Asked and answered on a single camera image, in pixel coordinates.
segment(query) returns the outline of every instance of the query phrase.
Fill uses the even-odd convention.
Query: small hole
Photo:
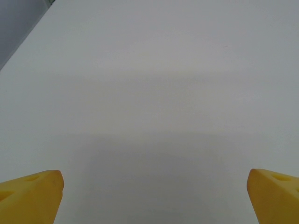
[[[287,177],[287,176],[283,176],[283,175],[279,175],[279,174],[272,174],[272,176],[279,181],[290,181],[291,178]]]
[[[25,181],[35,181],[39,176],[28,177]]]
[[[5,198],[11,196],[13,193],[13,191],[0,191],[0,202],[3,201]]]

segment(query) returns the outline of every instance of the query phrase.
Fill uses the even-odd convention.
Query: white table surface
[[[57,0],[0,72],[0,181],[60,169],[57,224],[257,224],[249,170],[299,176],[298,8]]]

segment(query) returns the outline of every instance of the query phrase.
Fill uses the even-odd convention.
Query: gray wall
[[[0,1],[0,69],[48,8],[45,0]]]

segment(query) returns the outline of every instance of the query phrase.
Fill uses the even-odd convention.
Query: yellow plastic part
[[[247,191],[260,224],[299,224],[299,178],[252,169]]]
[[[0,183],[0,224],[53,224],[63,188],[59,170]]]

